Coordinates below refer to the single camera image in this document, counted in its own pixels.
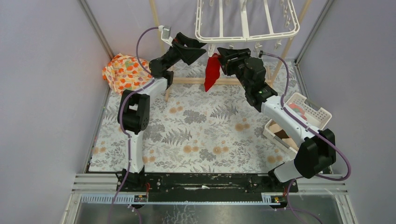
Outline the red sock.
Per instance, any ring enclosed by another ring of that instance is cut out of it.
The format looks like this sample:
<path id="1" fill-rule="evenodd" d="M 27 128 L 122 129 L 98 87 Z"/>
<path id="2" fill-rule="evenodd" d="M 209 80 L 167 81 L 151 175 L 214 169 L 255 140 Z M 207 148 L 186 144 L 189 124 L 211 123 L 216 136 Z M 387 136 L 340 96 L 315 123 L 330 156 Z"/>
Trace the red sock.
<path id="1" fill-rule="evenodd" d="M 220 57 L 219 54 L 214 53 L 207 60 L 207 65 L 205 68 L 205 82 L 204 82 L 205 92 L 208 92 L 220 77 L 219 57 Z"/>

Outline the white clip sock hanger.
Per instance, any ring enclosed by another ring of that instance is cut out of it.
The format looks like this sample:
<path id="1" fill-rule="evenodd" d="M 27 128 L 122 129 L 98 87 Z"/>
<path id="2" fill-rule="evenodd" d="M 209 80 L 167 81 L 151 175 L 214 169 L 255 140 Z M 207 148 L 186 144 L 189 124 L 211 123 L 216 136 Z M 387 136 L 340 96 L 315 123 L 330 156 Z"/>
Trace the white clip sock hanger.
<path id="1" fill-rule="evenodd" d="M 263 41 L 275 40 L 277 50 L 292 40 L 301 21 L 291 0 L 198 0 L 194 34 L 208 44 L 209 57 L 224 43 L 252 42 L 257 53 Z"/>

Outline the white perforated plastic basket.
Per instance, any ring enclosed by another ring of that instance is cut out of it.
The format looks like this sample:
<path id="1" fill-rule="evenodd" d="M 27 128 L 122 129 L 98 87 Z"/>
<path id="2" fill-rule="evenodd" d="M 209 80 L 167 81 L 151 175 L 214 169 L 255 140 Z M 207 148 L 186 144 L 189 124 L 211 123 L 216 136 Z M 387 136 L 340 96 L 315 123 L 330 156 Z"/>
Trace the white perforated plastic basket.
<path id="1" fill-rule="evenodd" d="M 324 129 L 326 124 L 332 118 L 331 113 L 328 112 L 327 110 L 325 110 L 324 108 L 321 107 L 317 110 L 315 108 L 313 108 L 313 106 L 314 106 L 313 102 L 298 92 L 295 92 L 286 101 L 287 105 L 289 105 L 290 103 L 302 105 L 305 110 L 305 116 L 307 117 L 306 122 L 315 126 L 315 127 L 318 127 L 321 130 Z M 276 137 L 274 134 L 270 133 L 268 130 L 269 122 L 264 127 L 263 135 L 265 137 L 267 137 L 271 142 L 276 144 L 280 149 L 282 149 L 292 159 L 295 158 L 298 151 L 296 152 L 293 148 L 288 147 L 288 145 L 286 145 L 284 142 L 282 142 L 278 137 Z"/>

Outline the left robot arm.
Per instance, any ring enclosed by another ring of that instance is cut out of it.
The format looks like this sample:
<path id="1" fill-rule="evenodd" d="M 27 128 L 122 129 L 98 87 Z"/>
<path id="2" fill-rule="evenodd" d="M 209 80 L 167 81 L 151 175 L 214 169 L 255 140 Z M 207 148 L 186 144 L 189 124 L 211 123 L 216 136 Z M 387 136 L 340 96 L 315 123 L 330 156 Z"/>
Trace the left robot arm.
<path id="1" fill-rule="evenodd" d="M 191 65 L 206 50 L 204 43 L 177 33 L 169 37 L 169 49 L 161 57 L 149 62 L 153 79 L 137 90 L 125 90 L 121 96 L 117 121 L 126 135 L 127 163 L 119 177 L 117 191 L 148 191 L 143 162 L 143 136 L 150 120 L 150 101 L 166 91 L 173 83 L 174 73 L 170 68 L 179 61 Z"/>

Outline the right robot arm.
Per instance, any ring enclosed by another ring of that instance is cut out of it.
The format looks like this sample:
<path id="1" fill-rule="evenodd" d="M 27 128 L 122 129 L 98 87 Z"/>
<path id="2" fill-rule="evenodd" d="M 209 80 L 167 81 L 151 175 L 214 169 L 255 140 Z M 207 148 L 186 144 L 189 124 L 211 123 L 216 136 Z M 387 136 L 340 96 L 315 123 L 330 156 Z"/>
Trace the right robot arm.
<path id="1" fill-rule="evenodd" d="M 266 68 L 249 49 L 217 48 L 221 69 L 227 76 L 235 75 L 245 90 L 247 102 L 257 111 L 274 120 L 299 147 L 292 161 L 268 172 L 269 189 L 280 192 L 286 182 L 298 177 L 307 179 L 319 174 L 336 161 L 335 135 L 320 130 L 304 120 L 283 101 L 266 82 Z"/>

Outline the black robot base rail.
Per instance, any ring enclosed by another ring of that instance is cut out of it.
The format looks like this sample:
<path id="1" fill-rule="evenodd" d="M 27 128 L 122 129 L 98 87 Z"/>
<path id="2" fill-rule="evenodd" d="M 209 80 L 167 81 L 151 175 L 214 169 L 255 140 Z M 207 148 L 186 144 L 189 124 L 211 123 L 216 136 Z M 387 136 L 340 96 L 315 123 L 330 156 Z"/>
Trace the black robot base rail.
<path id="1" fill-rule="evenodd" d="M 247 197 L 252 199 L 259 193 L 274 193 L 285 196 L 286 192 L 297 193 L 298 186 L 288 182 L 276 183 L 267 174 L 226 174 L 226 173 L 145 173 L 149 184 L 148 191 L 141 195 L 154 195 L 160 198 L 214 198 L 236 199 Z"/>

